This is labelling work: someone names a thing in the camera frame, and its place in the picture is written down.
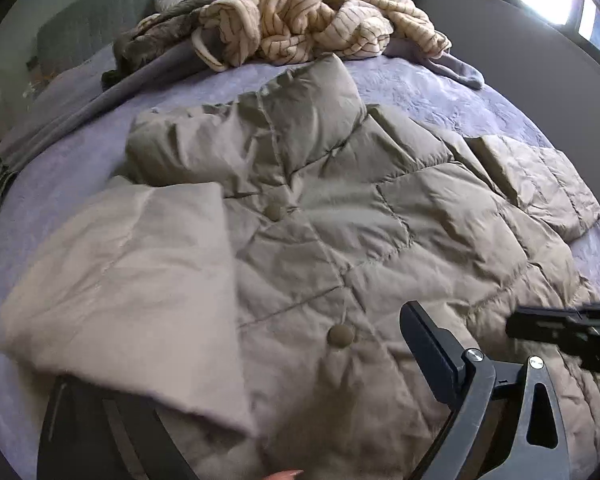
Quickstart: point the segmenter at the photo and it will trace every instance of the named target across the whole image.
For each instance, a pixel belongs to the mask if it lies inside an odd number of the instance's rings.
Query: folded jacket sleeve
[[[564,241],[579,238],[600,219],[598,201],[563,152],[503,136],[467,143],[506,197]]]

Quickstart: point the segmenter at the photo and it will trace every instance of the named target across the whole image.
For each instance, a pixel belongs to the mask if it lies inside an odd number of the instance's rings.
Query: brown button
[[[333,325],[327,332],[327,343],[336,348],[346,348],[353,343],[356,333],[347,325]]]
[[[275,202],[270,203],[264,209],[264,214],[273,222],[277,222],[282,220],[286,213],[286,207],[280,204],[276,204]]]

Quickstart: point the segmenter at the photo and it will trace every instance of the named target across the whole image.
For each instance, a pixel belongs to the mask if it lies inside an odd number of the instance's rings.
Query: puffer jacket
[[[55,232],[3,306],[11,354],[242,428],[162,412],[201,478],[401,479],[448,415],[400,335],[417,300],[466,348],[540,355],[574,477],[593,468],[600,377],[504,332],[517,304],[595,299],[565,240],[600,207],[561,152],[366,106],[330,55],[147,111],[126,154],[132,184]]]

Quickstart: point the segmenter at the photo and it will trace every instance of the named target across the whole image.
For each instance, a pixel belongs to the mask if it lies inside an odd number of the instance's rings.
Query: gray blanket
[[[180,65],[169,67],[169,59]],[[243,91],[256,89],[286,67],[250,63],[221,74],[205,71],[173,81],[199,63],[188,45],[169,51],[125,81],[143,84],[144,90],[125,101],[122,91],[115,97],[104,94],[89,110],[78,112],[80,120],[91,119],[73,134],[47,148],[17,177],[0,212],[0,305],[26,268],[26,261],[39,243],[90,195],[103,189],[124,157],[126,136],[133,118],[155,107],[171,110],[180,105],[227,102]],[[114,66],[110,48],[84,65],[66,72],[41,97],[27,123],[43,124],[45,106],[65,97],[67,101],[90,103],[100,94],[99,77]],[[472,91],[455,81],[441,78],[423,66],[385,56],[346,63],[365,102],[393,104],[411,117],[437,124],[460,134],[500,133],[533,146],[549,146],[546,137],[504,97],[485,86]],[[104,113],[107,106],[120,104]],[[61,137],[66,130],[52,131]],[[6,145],[18,132],[5,139]],[[579,271],[600,294],[600,222],[571,244]],[[38,376],[18,368],[0,354],[0,448],[23,479],[35,478],[36,453],[46,384]]]

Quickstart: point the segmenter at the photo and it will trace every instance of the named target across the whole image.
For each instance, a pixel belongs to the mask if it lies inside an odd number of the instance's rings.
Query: striped blanket
[[[200,23],[192,44],[216,72],[256,54],[278,65],[310,61],[321,52],[380,56],[392,34],[414,41],[429,58],[451,47],[411,0],[216,0],[202,9]],[[207,48],[205,28],[218,29],[222,60]]]

